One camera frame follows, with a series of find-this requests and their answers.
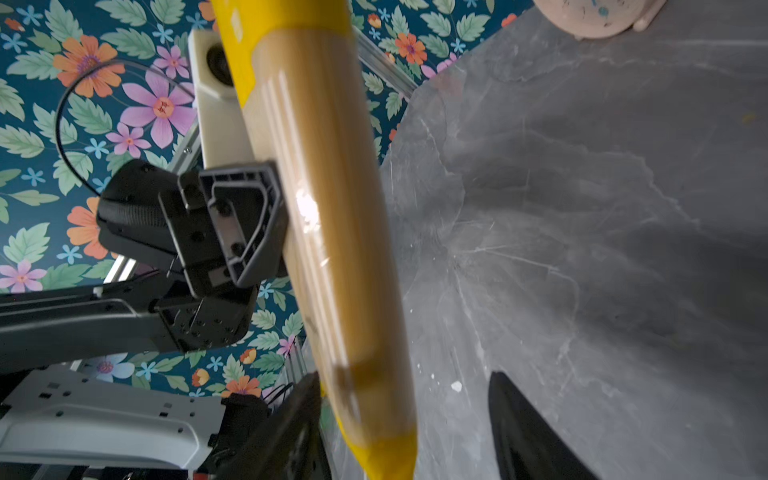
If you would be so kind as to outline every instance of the flower center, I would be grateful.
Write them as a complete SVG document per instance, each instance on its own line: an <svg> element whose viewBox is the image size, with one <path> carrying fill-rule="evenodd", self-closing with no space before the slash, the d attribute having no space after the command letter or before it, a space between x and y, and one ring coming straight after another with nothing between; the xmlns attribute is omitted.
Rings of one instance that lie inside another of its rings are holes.
<svg viewBox="0 0 768 480"><path fill-rule="evenodd" d="M82 74L84 71L95 67L96 65L99 65L101 63L101 60L98 59L95 55L85 55L82 60L80 60L80 63L78 64L78 74Z"/></svg>
<svg viewBox="0 0 768 480"><path fill-rule="evenodd" d="M159 118L168 118L174 113L174 103L168 97L160 97L154 102L152 110Z"/></svg>
<svg viewBox="0 0 768 480"><path fill-rule="evenodd" d="M110 373L112 369L114 369L114 365L109 362L101 362L96 367L96 370L98 370L99 373Z"/></svg>

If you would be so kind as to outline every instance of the gray marble table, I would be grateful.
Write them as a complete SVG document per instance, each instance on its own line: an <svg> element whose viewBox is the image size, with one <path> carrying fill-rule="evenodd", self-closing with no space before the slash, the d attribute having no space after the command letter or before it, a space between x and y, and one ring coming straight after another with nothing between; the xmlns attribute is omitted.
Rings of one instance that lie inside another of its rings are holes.
<svg viewBox="0 0 768 480"><path fill-rule="evenodd" d="M534 9L419 88L382 166L416 478L498 478L494 370L606 480L768 478L767 180L763 0Z"/></svg>

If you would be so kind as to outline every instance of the blue flower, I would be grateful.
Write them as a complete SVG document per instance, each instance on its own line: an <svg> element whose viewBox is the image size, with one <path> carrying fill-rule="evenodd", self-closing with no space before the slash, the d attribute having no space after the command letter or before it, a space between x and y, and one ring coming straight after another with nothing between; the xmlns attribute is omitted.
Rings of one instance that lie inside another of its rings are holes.
<svg viewBox="0 0 768 480"><path fill-rule="evenodd" d="M3 50L10 50L13 48L16 50L16 53L21 53L21 47L27 46L27 42L22 41L22 36L18 32L13 34L13 38L7 36L5 33L0 33L0 38L5 40L5 43L2 44Z"/></svg>
<svg viewBox="0 0 768 480"><path fill-rule="evenodd" d="M165 43L166 41L173 41L171 35L174 34L174 31L170 28L164 28L163 24L158 23L157 24L157 31L152 32L152 36L155 38L160 39L160 43Z"/></svg>
<svg viewBox="0 0 768 480"><path fill-rule="evenodd" d="M105 142L103 140L97 143L96 139L92 138L91 139L91 146L90 147L86 147L85 151L87 151L89 154L95 154L96 158L101 160L101 154L105 154L106 155L106 154L109 153L109 150L104 148L104 145L106 145L106 144L107 144L107 142Z"/></svg>
<svg viewBox="0 0 768 480"><path fill-rule="evenodd" d="M41 184L45 183L45 179L43 178L43 170L40 170L39 172L35 173L35 171L32 170L32 168L30 167L27 169L27 172L29 172L29 175L23 174L22 180L29 180L30 183L32 183L33 187L37 187L38 182Z"/></svg>
<svg viewBox="0 0 768 480"><path fill-rule="evenodd" d="M214 372L218 372L220 366L224 366L224 362L221 361L221 357L218 357L218 358L211 357L210 363L206 365L205 368L213 369Z"/></svg>
<svg viewBox="0 0 768 480"><path fill-rule="evenodd" d="M80 250L80 247L75 247L72 250L69 250L69 245L62 245L61 248L64 250L63 253L60 253L56 256L59 260L67 259L67 263L72 265L74 263L74 259L76 258L82 258L83 256L78 253L78 250Z"/></svg>
<svg viewBox="0 0 768 480"><path fill-rule="evenodd" d="M270 293L275 293L275 289L272 288L272 283L264 282L259 285L259 298L267 300L270 298Z"/></svg>
<svg viewBox="0 0 768 480"><path fill-rule="evenodd" d="M103 180L99 180L99 179L95 178L94 179L94 183L97 185L96 191L98 193L103 192L104 189L107 187L107 184L109 183L110 180L112 180L112 177L107 177L107 178L105 178Z"/></svg>
<svg viewBox="0 0 768 480"><path fill-rule="evenodd" d="M456 39L456 41L451 43L451 46L453 47L453 51L457 53L464 53L464 49L467 48L467 45L463 44L462 41L459 40L458 38Z"/></svg>
<svg viewBox="0 0 768 480"><path fill-rule="evenodd" d="M24 25L29 25L29 23L31 22L35 24L35 27L40 26L40 22L38 22L38 18L43 18L43 14L35 13L35 7L33 7L32 5L29 5L26 10L19 7L16 9L16 12L18 12L19 15L24 17L24 19L22 20L22 23Z"/></svg>
<svg viewBox="0 0 768 480"><path fill-rule="evenodd" d="M198 28L200 30L202 30L205 25L208 25L208 20L205 18L200 18L199 12L194 14L194 17L187 15L187 22L192 24L192 28Z"/></svg>
<svg viewBox="0 0 768 480"><path fill-rule="evenodd" d="M152 362L149 365L146 362L142 362L141 370L136 372L136 376L143 376L149 382L152 380L152 374L157 373L157 369L154 368L155 365L157 365L157 362Z"/></svg>

